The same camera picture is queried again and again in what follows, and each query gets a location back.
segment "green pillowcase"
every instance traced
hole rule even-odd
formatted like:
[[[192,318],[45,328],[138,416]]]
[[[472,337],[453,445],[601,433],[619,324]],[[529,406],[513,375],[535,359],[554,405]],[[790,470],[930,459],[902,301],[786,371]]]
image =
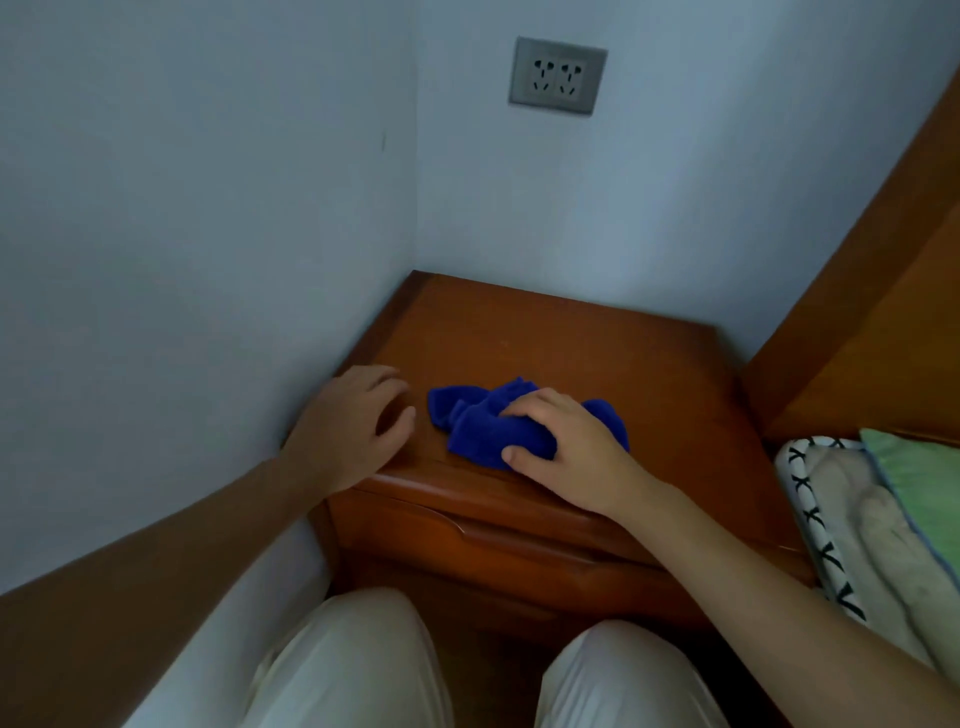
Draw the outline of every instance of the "green pillowcase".
[[[960,587],[960,449],[875,429],[860,439],[911,525]]]

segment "blue cloth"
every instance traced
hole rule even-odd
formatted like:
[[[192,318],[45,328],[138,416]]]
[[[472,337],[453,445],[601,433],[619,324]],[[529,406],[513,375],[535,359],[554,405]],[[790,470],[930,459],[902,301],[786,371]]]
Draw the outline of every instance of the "blue cloth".
[[[430,420],[449,432],[446,448],[467,460],[488,468],[509,470],[500,452],[508,445],[522,445],[537,457],[552,460],[557,441],[550,430],[529,417],[498,417],[517,397],[540,389],[518,377],[502,387],[438,387],[427,394]],[[623,420],[604,400],[587,400],[584,408],[607,426],[616,441],[630,451]]]

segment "wooden bed frame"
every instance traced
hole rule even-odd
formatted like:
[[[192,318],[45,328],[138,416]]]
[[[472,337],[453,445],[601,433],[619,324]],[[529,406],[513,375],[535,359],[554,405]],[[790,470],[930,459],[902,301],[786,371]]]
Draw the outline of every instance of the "wooden bed frame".
[[[774,445],[860,427],[960,445],[960,72],[741,380]]]

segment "outlet plate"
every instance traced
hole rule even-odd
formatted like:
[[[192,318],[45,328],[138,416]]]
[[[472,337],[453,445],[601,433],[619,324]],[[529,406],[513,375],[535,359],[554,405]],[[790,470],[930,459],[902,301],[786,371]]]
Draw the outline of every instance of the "outlet plate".
[[[572,113],[593,113],[607,51],[519,37],[510,103]]]

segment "forearm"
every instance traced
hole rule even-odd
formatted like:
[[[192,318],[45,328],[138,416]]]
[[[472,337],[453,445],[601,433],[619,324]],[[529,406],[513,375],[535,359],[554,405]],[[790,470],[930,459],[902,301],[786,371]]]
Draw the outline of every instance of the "forearm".
[[[960,696],[946,679],[770,565],[679,490],[638,486],[619,513],[795,726],[960,725]]]
[[[122,724],[234,581],[323,495],[278,467],[0,596],[0,723]]]

